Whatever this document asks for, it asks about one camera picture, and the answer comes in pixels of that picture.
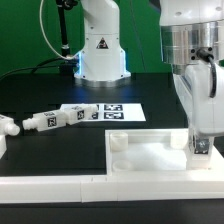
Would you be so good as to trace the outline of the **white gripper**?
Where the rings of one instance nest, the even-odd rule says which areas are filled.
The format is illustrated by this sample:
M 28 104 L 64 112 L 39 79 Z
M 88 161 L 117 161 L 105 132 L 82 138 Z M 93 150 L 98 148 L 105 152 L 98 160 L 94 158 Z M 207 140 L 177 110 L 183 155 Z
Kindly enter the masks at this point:
M 224 68 L 215 65 L 217 86 L 213 98 L 211 67 L 199 62 L 188 65 L 183 75 L 173 75 L 175 89 L 188 117 L 189 126 L 197 135 L 224 135 Z M 197 152 L 207 152 L 207 140 L 196 141 Z

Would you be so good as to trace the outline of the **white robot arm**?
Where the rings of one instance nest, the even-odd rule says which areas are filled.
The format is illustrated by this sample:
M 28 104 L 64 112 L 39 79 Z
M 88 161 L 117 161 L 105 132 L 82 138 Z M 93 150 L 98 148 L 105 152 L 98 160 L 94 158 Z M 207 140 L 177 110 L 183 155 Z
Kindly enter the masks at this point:
M 81 0 L 84 47 L 76 54 L 75 81 L 113 87 L 130 79 L 126 53 L 120 46 L 119 8 L 113 0 Z M 159 27 L 148 32 L 150 54 L 160 41 L 162 61 L 172 67 L 176 93 L 188 119 L 189 143 L 198 149 L 224 136 L 224 0 L 155 0 Z

